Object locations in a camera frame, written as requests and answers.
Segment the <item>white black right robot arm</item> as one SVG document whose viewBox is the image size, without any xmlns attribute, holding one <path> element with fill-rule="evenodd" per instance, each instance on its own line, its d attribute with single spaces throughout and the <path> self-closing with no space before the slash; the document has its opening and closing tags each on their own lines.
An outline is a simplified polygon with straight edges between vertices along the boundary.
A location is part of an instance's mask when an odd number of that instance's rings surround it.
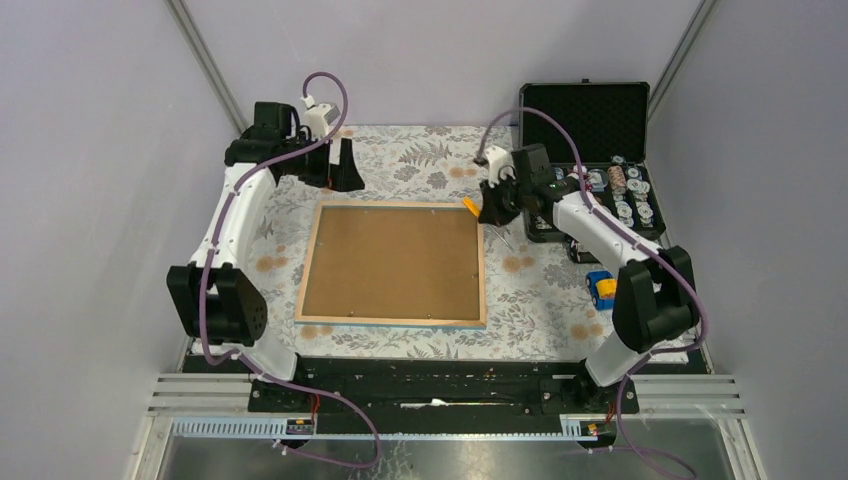
<svg viewBox="0 0 848 480">
<path fill-rule="evenodd" d="M 614 331 L 586 358 L 586 377 L 573 386 L 583 410 L 597 412 L 607 405 L 612 384 L 634 373 L 659 343 L 707 325 L 688 253 L 663 248 L 616 218 L 589 193 L 581 164 L 559 178 L 540 144 L 512 152 L 480 147 L 474 161 L 488 171 L 480 184 L 480 223 L 504 226 L 521 213 L 540 216 L 586 247 L 617 281 Z"/>
</svg>

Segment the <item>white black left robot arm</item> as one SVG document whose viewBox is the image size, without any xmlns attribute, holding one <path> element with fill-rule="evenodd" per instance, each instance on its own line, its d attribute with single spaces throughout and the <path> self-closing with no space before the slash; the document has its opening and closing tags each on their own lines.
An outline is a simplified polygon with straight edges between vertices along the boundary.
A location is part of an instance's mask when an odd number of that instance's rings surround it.
<svg viewBox="0 0 848 480">
<path fill-rule="evenodd" d="M 337 192 L 363 189 L 352 142 L 333 136 L 344 106 L 303 99 L 258 102 L 254 122 L 225 151 L 224 184 L 207 232 L 185 265 L 169 269 L 166 285 L 187 335 L 212 365 L 243 361 L 274 382 L 272 398 L 288 411 L 309 401 L 310 385 L 295 374 L 297 354 L 266 327 L 268 305 L 246 273 L 253 236 L 271 194 L 285 176 Z"/>
</svg>

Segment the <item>yellow handled screwdriver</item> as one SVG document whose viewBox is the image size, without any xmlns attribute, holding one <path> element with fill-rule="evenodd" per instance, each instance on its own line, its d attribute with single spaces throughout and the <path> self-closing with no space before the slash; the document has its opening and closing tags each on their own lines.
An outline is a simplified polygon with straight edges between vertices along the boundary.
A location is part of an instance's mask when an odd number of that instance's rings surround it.
<svg viewBox="0 0 848 480">
<path fill-rule="evenodd" d="M 462 204 L 465 208 L 477 219 L 480 219 L 481 208 L 468 196 L 462 199 Z M 493 225 L 485 224 L 488 228 L 508 249 L 512 250 L 512 245 L 506 240 L 505 236 Z"/>
</svg>

